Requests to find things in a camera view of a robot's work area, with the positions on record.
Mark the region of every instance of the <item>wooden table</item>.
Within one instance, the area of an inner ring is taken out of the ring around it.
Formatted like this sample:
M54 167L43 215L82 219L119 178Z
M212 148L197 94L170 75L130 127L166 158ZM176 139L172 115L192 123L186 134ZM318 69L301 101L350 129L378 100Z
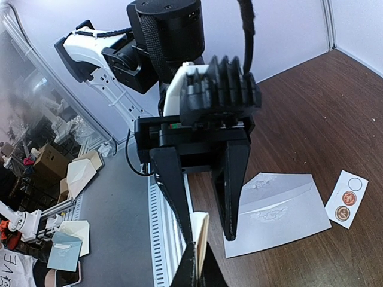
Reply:
M323 202L342 169L369 180L347 230L226 259L209 174L191 175L195 210L211 214L209 242L232 287L383 286L383 79L331 51L260 83L247 182L259 172L311 173Z

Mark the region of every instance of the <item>black cable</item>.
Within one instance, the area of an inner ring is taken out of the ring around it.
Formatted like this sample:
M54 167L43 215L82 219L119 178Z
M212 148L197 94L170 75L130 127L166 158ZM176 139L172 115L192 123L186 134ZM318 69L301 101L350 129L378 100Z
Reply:
M85 31L76 31L75 34L82 35L82 36L89 36L89 37L107 38L107 37L114 37L114 36L126 34L131 31L132 31L132 28L126 28L123 30L105 32L105 33L99 33L99 34L93 34L91 32L85 32Z
M137 170L133 167L133 165L132 165L132 163L130 162L130 159L129 159L129 154L128 154L128 152L127 152L127 147L128 147L128 144L129 144L129 138L130 138L130 129L129 129L128 133L127 133L127 139L126 139L126 143L125 143L125 157L126 157L126 161L127 161L128 165L129 165L129 167L133 170L134 173L136 173L136 174L139 175L139 176L145 176L145 177L148 177L148 176L153 175L153 174L154 174L153 172L152 172L152 173L148 173L148 174L146 174L146 173L141 173L141 172L137 171Z
M117 153L118 153L118 144L117 144L117 141L114 138L112 138L112 139L113 139L113 142L114 142L114 153L113 153L112 157L115 157L117 155Z
M157 108L158 108L158 115L160 117L163 117L163 109L165 106L166 91L168 90L169 84L165 84L165 83L160 81L159 87L160 87L160 99L158 101Z
M251 63L253 61L254 35L256 34L254 18L256 16L251 0L238 0L238 3L241 9L242 28L245 33L244 75L247 75L250 72Z
M14 8L13 4L9 3L9 2L6 2L4 3L4 5L8 6L11 8L15 18L16 18L16 22L17 22L17 25L19 26L20 28L20 32L22 33L24 39L25 39L25 42L28 44L28 46L30 46L30 48L32 48L32 44L28 38L28 36L26 35L25 33L25 30L24 30L24 27L22 25L22 22L20 21L20 17L19 17L19 14L17 13L16 9Z
M253 61L254 53L254 35L245 31L245 61L244 61L244 75L250 72L251 63Z

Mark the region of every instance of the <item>white wall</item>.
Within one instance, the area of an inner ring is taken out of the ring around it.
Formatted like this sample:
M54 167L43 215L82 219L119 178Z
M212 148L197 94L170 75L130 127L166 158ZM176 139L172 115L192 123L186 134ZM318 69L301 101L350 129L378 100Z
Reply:
M332 0L336 45L383 76L383 1Z
M325 53L327 32L321 0L253 0L256 40L252 72L262 81ZM205 61L240 56L244 36L236 0L202 0Z
M66 71L53 44L79 23L90 19L97 29L116 30L130 26L126 14L129 1L109 0L16 0L14 4L36 49L60 75L73 94L117 139L127 127L107 103L77 83ZM327 51L326 28L321 1L256 0L256 49L252 71L256 80L271 77ZM243 62L244 36L237 0L202 0L205 27L205 61L213 55L240 56ZM132 92L156 114L158 89L147 95Z

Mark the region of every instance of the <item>white shirt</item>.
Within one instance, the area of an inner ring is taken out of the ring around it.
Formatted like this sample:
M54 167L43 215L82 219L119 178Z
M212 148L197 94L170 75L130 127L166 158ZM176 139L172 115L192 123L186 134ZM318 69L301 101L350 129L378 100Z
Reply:
M36 287L36 259L5 249L0 243L0 287Z

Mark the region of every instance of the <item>cardboard box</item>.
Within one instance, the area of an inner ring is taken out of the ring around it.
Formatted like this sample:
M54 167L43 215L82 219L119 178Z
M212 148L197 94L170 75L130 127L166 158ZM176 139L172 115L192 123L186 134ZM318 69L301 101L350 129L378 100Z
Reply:
M68 188L68 184L66 183L66 178L64 178L60 181L60 195L59 195L59 199L57 203L59 204L67 200L68 196L69 196L69 188Z
M10 157L14 150L14 147L9 142L4 142L4 146L1 148L1 152L6 157Z
M49 143L39 149L41 155L34 164L37 177L44 178L51 183L58 183L66 177L69 160L54 149Z

